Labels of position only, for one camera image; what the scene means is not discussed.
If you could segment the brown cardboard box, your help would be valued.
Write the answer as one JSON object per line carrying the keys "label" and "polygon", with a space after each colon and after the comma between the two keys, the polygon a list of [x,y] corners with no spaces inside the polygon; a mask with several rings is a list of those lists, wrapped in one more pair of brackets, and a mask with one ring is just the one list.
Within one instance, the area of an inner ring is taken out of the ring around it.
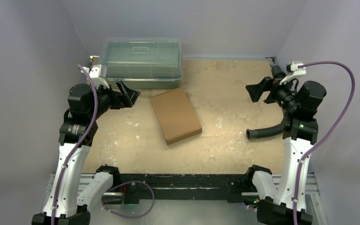
{"label": "brown cardboard box", "polygon": [[167,145],[202,133],[201,123],[183,88],[152,96],[150,102]]}

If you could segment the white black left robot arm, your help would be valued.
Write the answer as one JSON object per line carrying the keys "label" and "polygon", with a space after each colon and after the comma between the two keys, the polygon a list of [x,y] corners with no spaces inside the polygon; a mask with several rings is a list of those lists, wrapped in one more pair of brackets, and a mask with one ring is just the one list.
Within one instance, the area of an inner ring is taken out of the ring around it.
{"label": "white black left robot arm", "polygon": [[108,110],[131,108],[140,92],[117,81],[119,91],[109,84],[78,84],[69,90],[69,108],[59,132],[59,162],[52,190],[42,212],[32,218],[33,225],[88,225],[91,213],[103,193],[121,186],[117,167],[100,166],[92,181],[79,191],[83,167],[97,132],[97,119]]}

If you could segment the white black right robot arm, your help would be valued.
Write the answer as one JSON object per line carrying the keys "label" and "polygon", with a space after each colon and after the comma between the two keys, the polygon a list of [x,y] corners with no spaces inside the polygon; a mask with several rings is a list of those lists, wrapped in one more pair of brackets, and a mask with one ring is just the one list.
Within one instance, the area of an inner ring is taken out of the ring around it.
{"label": "white black right robot arm", "polygon": [[318,124],[314,118],[326,96],[326,89],[314,81],[305,82],[298,92],[280,79],[265,77],[247,85],[252,102],[267,91],[265,103],[277,103],[283,111],[284,165],[278,186],[267,168],[253,165],[244,178],[251,191],[257,190],[257,221],[266,225],[310,225],[313,217],[306,209],[306,181],[311,150],[317,142]]}

